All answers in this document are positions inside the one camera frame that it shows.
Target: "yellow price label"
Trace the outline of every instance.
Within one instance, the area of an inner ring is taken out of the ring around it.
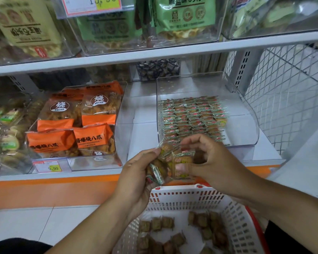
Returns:
[[[52,172],[61,172],[62,171],[59,165],[50,165],[48,168]]]
[[[98,10],[121,9],[120,0],[94,0]]]

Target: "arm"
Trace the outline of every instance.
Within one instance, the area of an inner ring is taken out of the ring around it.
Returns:
[[[222,143],[205,135],[192,135],[181,143],[203,150],[206,162],[178,164],[177,170],[200,176],[218,191],[240,199],[318,254],[318,198],[260,178]]]
[[[150,190],[145,187],[145,168],[159,153],[160,149],[146,150],[129,160],[112,196],[47,254],[109,254],[128,224],[148,204]]]

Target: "green snack bag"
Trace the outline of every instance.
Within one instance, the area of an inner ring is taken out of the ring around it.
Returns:
[[[138,7],[130,11],[76,18],[88,49],[133,50],[146,47]]]
[[[210,41],[210,26],[216,22],[216,0],[150,0],[149,5],[152,11],[151,25],[158,36],[184,43],[201,33],[210,33],[202,36]]]

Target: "person's right hand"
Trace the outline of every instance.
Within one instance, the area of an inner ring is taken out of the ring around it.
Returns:
[[[261,181],[223,145],[204,134],[188,136],[181,141],[205,152],[203,164],[181,163],[176,170],[205,179],[223,194],[245,198]]]

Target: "red border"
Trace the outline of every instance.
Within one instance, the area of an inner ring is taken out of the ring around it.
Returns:
[[[250,217],[252,218],[252,222],[254,224],[254,227],[256,228],[260,243],[264,249],[265,254],[271,254],[270,249],[267,245],[263,230],[261,229],[258,220],[256,219],[252,210],[248,206],[245,206],[245,208],[246,208],[247,212],[249,213]]]
[[[104,9],[103,11],[109,11],[109,10],[115,10],[115,11],[119,11],[122,10],[122,4],[121,4],[121,0],[119,0],[119,4],[120,7],[119,8],[110,8],[110,9]],[[73,16],[73,15],[80,15],[80,14],[84,14],[84,15],[91,15],[91,14],[97,14],[99,12],[99,10],[95,11],[95,12],[89,12],[89,11],[82,11],[82,12],[73,12],[73,13],[68,13],[67,7],[65,5],[65,0],[62,0],[62,5],[65,8],[66,11],[66,16]]]

